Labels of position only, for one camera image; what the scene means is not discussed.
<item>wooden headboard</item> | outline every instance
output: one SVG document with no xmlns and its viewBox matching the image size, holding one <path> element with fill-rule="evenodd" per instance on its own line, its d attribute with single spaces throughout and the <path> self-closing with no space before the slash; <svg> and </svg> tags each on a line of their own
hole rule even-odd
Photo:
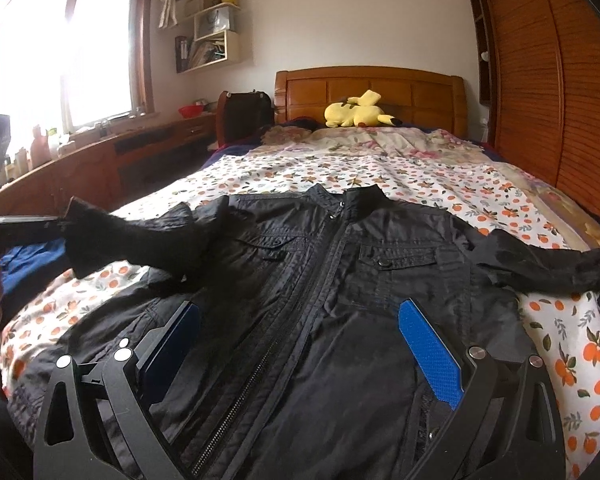
<svg viewBox="0 0 600 480">
<path fill-rule="evenodd" d="M 324 109 L 345 97 L 378 92 L 379 106 L 405 123 L 440 127 L 466 138 L 461 77 L 390 66 L 325 66 L 276 74 L 276 124 L 300 116 L 324 121 Z"/>
</svg>

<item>bed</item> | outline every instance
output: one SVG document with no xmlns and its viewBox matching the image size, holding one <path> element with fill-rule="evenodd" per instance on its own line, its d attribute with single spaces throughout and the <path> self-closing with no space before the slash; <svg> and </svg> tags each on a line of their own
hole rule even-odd
<svg viewBox="0 0 600 480">
<path fill-rule="evenodd" d="M 369 88 L 382 95 L 385 112 L 420 128 L 311 131 L 289 123 L 301 117 L 320 121 L 327 104 Z M 266 131 L 261 146 L 224 156 L 115 214 L 152 218 L 178 202 L 193 208 L 222 194 L 377 185 L 392 199 L 445 208 L 484 234 L 501 228 L 544 248 L 600 247 L 600 226 L 568 197 L 462 140 L 467 115 L 459 77 L 371 66 L 278 72 L 274 104 L 277 125 Z M 426 128 L 433 131 L 424 133 Z M 37 354 L 147 270 L 115 262 L 83 280 L 67 270 L 23 306 L 2 333 L 6 395 Z M 568 470 L 573 465 L 583 470 L 600 448 L 597 294 L 520 294 L 520 318 L 552 375 Z"/>
</svg>

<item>wooden desk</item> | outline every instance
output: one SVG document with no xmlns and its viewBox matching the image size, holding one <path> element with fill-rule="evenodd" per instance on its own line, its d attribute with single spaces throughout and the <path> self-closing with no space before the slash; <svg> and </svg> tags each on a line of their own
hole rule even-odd
<svg viewBox="0 0 600 480">
<path fill-rule="evenodd" d="M 62 215 L 72 196 L 107 211 L 196 171 L 215 140 L 215 114 L 107 137 L 0 190 L 0 216 Z"/>
</svg>

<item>blue gripper pad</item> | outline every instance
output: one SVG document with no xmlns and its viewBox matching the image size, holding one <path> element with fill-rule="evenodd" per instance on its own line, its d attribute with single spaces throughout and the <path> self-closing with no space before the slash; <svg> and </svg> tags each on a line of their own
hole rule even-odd
<svg viewBox="0 0 600 480">
<path fill-rule="evenodd" d="M 401 304 L 398 325 L 436 398 L 456 409 L 462 398 L 460 367 L 413 301 Z"/>
</svg>

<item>red bowl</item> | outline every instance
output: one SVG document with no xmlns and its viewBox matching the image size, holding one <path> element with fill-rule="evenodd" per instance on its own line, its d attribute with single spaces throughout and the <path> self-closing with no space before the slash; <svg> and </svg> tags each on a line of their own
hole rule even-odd
<svg viewBox="0 0 600 480">
<path fill-rule="evenodd" d="M 178 108 L 178 111 L 183 119 L 193 119 L 194 117 L 198 117 L 204 109 L 204 105 L 187 105 Z"/>
</svg>

